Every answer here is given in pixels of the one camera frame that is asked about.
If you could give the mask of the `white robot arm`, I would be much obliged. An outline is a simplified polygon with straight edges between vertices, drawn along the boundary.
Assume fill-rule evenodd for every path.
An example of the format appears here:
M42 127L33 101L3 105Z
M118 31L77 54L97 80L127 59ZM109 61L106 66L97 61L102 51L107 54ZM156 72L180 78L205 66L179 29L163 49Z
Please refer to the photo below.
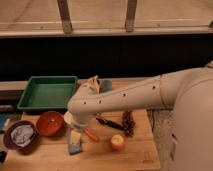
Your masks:
M166 73L104 93L86 82L67 105L81 127L102 112L168 107L173 109L171 171L213 171L213 67Z

